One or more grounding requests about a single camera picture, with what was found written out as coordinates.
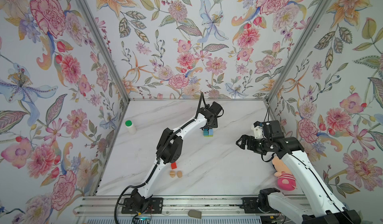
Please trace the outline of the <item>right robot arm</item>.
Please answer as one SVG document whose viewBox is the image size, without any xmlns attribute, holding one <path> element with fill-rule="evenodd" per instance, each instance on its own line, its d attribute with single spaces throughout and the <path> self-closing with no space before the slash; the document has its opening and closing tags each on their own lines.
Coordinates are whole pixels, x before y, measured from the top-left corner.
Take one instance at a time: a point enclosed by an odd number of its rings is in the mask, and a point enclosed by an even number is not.
<svg viewBox="0 0 383 224">
<path fill-rule="evenodd" d="M 285 137 L 278 121 L 255 122 L 253 135 L 242 135 L 236 145 L 265 156 L 271 153 L 290 170 L 309 202 L 310 208 L 285 196 L 276 188 L 260 190 L 250 205 L 262 213 L 277 211 L 296 224 L 360 224 L 355 210 L 348 210 L 327 187 L 295 137 Z"/>
</svg>

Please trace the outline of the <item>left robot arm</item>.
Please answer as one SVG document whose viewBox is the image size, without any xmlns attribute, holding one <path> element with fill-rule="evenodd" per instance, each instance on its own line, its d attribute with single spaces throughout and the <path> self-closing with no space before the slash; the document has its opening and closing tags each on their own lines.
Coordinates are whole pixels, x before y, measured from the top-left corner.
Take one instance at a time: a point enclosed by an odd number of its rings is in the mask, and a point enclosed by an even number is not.
<svg viewBox="0 0 383 224">
<path fill-rule="evenodd" d="M 174 129 L 164 129 L 157 145 L 152 170 L 142 184 L 129 186 L 132 190 L 129 197 L 129 209 L 136 213 L 143 213 L 148 208 L 155 180 L 167 164 L 175 163 L 179 159 L 184 138 L 197 129 L 205 131 L 218 128 L 218 118 L 223 114 L 224 111 L 220 104 L 215 101 L 212 104 L 206 104 L 204 98 L 201 97 L 196 113 L 189 121 Z"/>
</svg>

